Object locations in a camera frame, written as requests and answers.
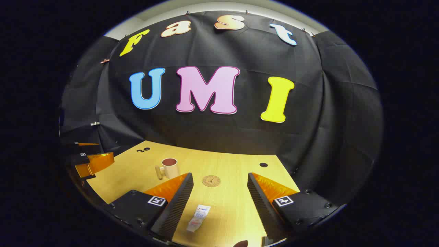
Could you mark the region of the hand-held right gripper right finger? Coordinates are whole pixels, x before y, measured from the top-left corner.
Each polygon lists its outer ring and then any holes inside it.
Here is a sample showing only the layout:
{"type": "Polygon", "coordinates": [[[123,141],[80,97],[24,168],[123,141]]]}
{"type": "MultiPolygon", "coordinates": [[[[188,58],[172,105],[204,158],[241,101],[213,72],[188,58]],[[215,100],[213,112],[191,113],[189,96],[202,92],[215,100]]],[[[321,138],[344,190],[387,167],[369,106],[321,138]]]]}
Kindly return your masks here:
{"type": "Polygon", "coordinates": [[[296,192],[256,173],[248,174],[248,191],[266,233],[263,246],[309,237],[340,211],[339,205],[310,189],[296,192]]]}

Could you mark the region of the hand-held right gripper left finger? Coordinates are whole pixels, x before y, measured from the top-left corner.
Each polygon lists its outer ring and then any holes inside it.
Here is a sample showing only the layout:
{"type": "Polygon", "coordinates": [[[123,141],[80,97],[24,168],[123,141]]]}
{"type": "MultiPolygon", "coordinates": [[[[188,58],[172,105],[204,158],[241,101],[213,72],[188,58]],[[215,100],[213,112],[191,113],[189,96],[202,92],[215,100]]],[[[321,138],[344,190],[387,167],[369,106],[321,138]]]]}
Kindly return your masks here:
{"type": "Polygon", "coordinates": [[[193,189],[185,173],[146,192],[131,190],[109,204],[109,214],[144,237],[171,241],[193,189]]]}

